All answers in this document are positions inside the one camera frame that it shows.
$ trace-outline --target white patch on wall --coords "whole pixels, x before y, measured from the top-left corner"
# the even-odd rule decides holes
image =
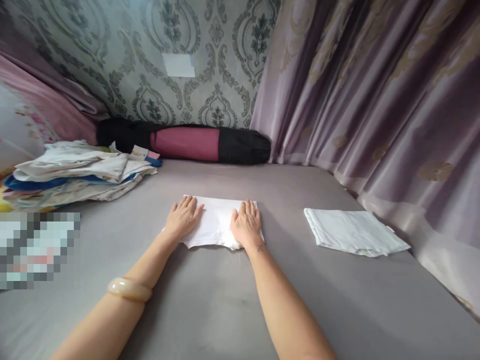
[[[176,78],[194,78],[195,68],[190,54],[162,53],[166,74]]]

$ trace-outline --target bed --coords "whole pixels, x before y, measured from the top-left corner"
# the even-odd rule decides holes
[[[480,359],[480,325],[408,252],[379,258],[315,244],[303,209],[362,210],[326,171],[165,160],[159,174],[81,212],[54,281],[0,293],[0,359],[46,359],[164,226],[183,194],[258,201],[275,260],[339,359]],[[121,359],[277,359],[246,253],[179,245]]]

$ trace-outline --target wrist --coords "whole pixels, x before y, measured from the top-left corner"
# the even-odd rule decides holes
[[[157,243],[169,243],[169,244],[176,243],[176,244],[178,244],[181,239],[182,239],[182,237],[180,235],[178,235],[177,233],[165,229],[156,236],[155,242],[157,242]]]
[[[265,246],[265,242],[260,235],[254,235],[247,241],[244,241],[243,247],[245,248],[248,256],[258,252],[266,251],[267,249],[267,247]]]

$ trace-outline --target purple curtain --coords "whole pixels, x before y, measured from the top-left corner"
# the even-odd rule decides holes
[[[331,171],[480,314],[480,1],[285,0],[251,129]]]

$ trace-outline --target forearm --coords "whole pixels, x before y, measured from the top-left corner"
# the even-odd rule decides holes
[[[268,331],[279,358],[334,359],[332,348],[314,317],[265,245],[257,243],[246,250]]]
[[[152,289],[176,246],[175,238],[160,233],[124,278]],[[52,359],[117,359],[144,309],[143,302],[106,293]]]

